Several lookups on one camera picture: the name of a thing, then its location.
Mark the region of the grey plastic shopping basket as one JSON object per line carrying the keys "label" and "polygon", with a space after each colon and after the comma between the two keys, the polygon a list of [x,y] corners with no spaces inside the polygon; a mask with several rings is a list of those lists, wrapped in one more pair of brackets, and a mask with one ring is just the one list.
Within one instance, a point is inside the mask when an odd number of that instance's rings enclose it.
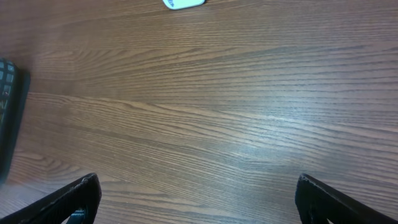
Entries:
{"label": "grey plastic shopping basket", "polygon": [[1,183],[5,183],[30,86],[30,73],[1,59]]}

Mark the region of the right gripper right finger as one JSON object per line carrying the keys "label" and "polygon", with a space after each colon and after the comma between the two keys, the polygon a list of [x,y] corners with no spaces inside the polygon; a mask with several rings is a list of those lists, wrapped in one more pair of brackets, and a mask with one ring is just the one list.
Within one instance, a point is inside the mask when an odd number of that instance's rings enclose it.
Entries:
{"label": "right gripper right finger", "polygon": [[397,224],[397,220],[308,174],[298,178],[295,204],[302,223]]}

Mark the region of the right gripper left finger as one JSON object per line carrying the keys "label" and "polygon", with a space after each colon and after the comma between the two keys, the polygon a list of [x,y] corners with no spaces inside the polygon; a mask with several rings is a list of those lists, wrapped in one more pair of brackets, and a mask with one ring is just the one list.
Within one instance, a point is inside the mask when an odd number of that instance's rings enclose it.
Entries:
{"label": "right gripper left finger", "polygon": [[90,173],[4,218],[1,224],[93,224],[101,200],[98,176]]}

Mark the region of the white barcode scanner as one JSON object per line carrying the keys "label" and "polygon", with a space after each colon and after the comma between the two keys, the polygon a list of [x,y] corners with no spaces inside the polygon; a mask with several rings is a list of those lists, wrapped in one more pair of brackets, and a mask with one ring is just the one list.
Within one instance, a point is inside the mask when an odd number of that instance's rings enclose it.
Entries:
{"label": "white barcode scanner", "polygon": [[180,10],[204,4],[206,0],[162,0],[167,8]]}

